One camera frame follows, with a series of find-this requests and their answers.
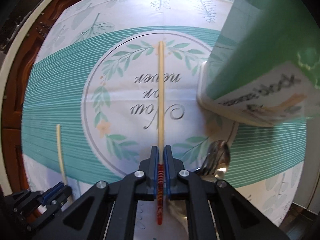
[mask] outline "floor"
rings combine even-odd
[[[316,217],[317,215],[292,203],[279,228],[289,236],[290,240],[301,240]]]

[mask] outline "white chopstick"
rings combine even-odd
[[[58,150],[58,160],[59,160],[59,167],[60,167],[60,172],[63,180],[64,185],[68,185],[66,173],[64,170],[64,163],[63,163],[63,158],[62,158],[62,151],[61,151],[61,127],[60,124],[57,124],[56,127],[56,133],[57,133],[57,150]],[[73,198],[72,195],[68,197],[68,201],[70,204],[73,203]]]

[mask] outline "orange flower print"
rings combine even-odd
[[[100,131],[100,138],[103,138],[105,134],[110,133],[110,125],[111,123],[106,122],[105,120],[101,120],[97,125],[97,129]]]

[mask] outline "teal stripe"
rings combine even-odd
[[[292,168],[304,160],[306,138],[304,122],[268,128],[240,124],[230,149],[226,180],[233,187],[242,187]]]
[[[213,47],[219,31],[185,26],[151,26],[106,33],[69,47],[36,63],[28,81],[22,115],[23,153],[60,172],[56,124],[61,124],[62,151],[68,177],[93,184],[120,178],[93,154],[81,124],[84,84],[95,63],[116,43],[153,30],[189,34]],[[292,122],[273,128],[240,125],[231,148],[226,179],[241,187],[269,178],[303,161],[306,125]]]

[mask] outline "table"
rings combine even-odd
[[[276,225],[301,175],[305,122],[272,128],[238,124],[196,102],[207,59],[233,0],[82,0],[49,32],[28,81],[22,150],[32,190],[61,181],[56,124],[75,198],[98,180],[135,171],[157,143],[157,44],[165,50],[165,144],[187,169],[201,165],[210,142],[228,140],[226,180]],[[135,239],[185,239],[166,208],[138,204]]]

